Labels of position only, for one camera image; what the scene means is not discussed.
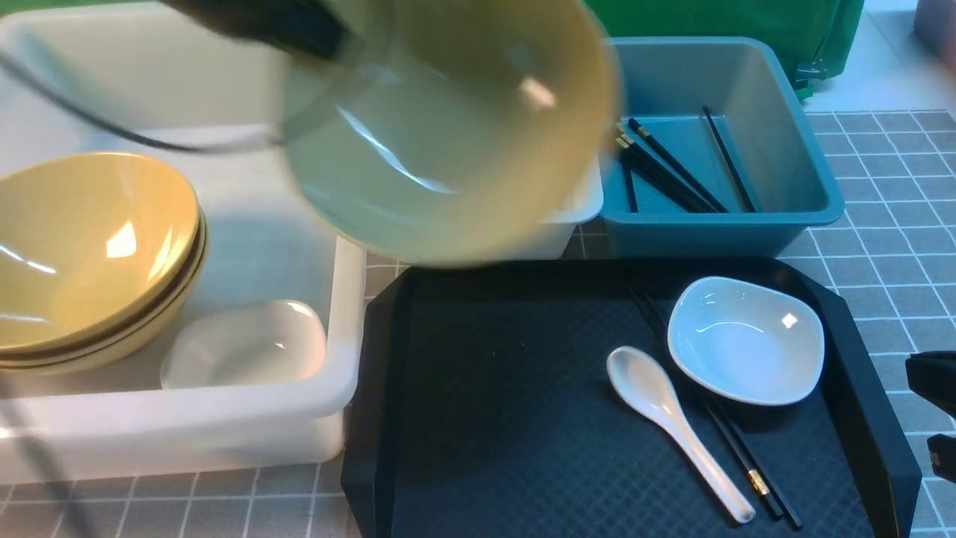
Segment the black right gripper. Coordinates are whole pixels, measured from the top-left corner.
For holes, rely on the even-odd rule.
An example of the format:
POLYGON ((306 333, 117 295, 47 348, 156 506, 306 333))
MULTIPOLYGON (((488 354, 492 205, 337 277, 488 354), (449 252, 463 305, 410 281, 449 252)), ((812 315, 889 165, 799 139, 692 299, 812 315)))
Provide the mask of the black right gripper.
MULTIPOLYGON (((911 391, 955 418, 955 351, 917 352, 905 361, 906 378, 911 391)), ((928 437, 933 473, 940 479, 955 481, 955 439, 953 436, 928 437)))

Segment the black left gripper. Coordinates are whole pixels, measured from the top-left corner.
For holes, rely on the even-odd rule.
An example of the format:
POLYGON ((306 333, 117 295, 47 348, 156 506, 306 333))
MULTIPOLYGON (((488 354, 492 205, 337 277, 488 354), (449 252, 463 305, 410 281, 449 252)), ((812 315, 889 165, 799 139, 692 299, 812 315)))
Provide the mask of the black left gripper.
POLYGON ((322 1, 164 1, 212 33, 335 61, 351 30, 322 1))

